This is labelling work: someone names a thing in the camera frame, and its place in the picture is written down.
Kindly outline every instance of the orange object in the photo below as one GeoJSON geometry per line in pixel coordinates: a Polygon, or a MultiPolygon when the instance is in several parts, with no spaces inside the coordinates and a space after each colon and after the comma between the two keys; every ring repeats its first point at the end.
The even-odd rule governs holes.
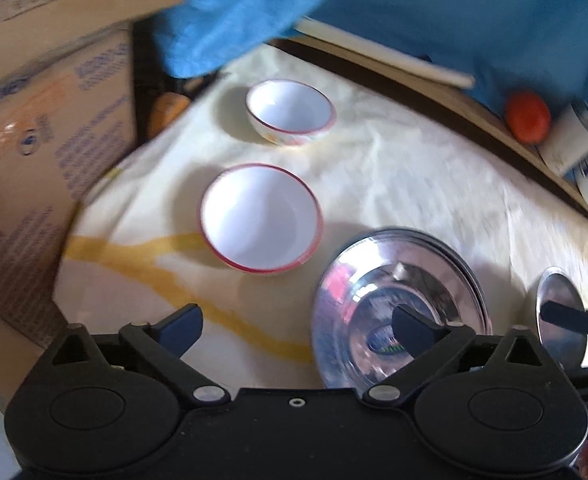
{"type": "Polygon", "coordinates": [[[505,105],[505,122],[523,144],[540,144],[549,133],[552,116],[543,99],[531,91],[510,95],[505,105]]]}
{"type": "Polygon", "coordinates": [[[188,97],[173,92],[165,92],[154,102],[147,123],[147,138],[154,139],[176,117],[185,111],[191,101],[188,97]]]}

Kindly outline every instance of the white strip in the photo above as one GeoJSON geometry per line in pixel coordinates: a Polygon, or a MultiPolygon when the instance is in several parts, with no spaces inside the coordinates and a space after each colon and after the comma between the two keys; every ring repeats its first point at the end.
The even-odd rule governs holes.
{"type": "Polygon", "coordinates": [[[458,88],[473,88],[474,76],[434,65],[326,23],[303,18],[294,28],[307,36],[346,48],[411,74],[458,88]]]}

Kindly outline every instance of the triangular cutout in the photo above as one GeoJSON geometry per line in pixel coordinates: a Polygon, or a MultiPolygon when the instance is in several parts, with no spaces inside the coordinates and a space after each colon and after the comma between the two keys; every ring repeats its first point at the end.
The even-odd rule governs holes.
{"type": "Polygon", "coordinates": [[[85,345],[80,336],[71,335],[62,343],[56,357],[52,361],[54,366],[66,365],[69,363],[82,363],[89,361],[90,357],[85,350],[85,345]]]}
{"type": "Polygon", "coordinates": [[[532,345],[525,337],[517,337],[514,340],[510,354],[507,356],[507,361],[508,363],[521,365],[542,366],[532,345]]]}

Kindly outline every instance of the small metal bowl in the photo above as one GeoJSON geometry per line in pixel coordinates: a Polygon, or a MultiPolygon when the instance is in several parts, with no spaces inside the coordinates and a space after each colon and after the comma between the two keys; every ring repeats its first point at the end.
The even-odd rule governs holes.
{"type": "Polygon", "coordinates": [[[534,332],[552,358],[565,370],[580,368],[585,356],[587,336],[577,334],[540,319],[540,307],[555,301],[584,311],[578,290],[558,267],[545,270],[530,288],[524,303],[523,321],[534,332]]]}
{"type": "Polygon", "coordinates": [[[476,279],[450,254],[426,233],[386,228],[337,256],[321,279],[312,319],[316,364],[328,388],[362,393],[412,361],[392,332],[397,304],[440,325],[463,322],[491,333],[476,279]]]}

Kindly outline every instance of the screw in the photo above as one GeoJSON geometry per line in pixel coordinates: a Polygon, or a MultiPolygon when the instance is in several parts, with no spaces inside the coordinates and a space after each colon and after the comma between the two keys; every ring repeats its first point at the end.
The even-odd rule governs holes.
{"type": "Polygon", "coordinates": [[[301,399],[300,397],[294,397],[293,399],[289,399],[289,405],[292,408],[302,408],[306,405],[305,399],[301,399]]]}
{"type": "Polygon", "coordinates": [[[218,402],[225,397],[226,391],[220,386],[199,386],[193,392],[193,396],[200,402],[218,402]]]}
{"type": "Polygon", "coordinates": [[[401,396],[401,390],[389,384],[372,386],[368,391],[369,396],[378,402],[392,402],[401,396]]]}

